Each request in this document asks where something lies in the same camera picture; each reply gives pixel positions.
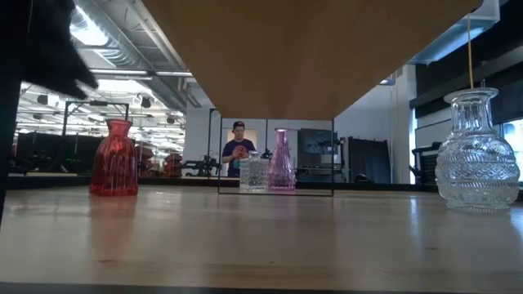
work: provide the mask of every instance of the wooden table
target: wooden table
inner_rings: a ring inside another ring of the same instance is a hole
[[[3,282],[523,292],[521,206],[478,216],[437,194],[141,186],[137,198],[12,191],[5,209]]]

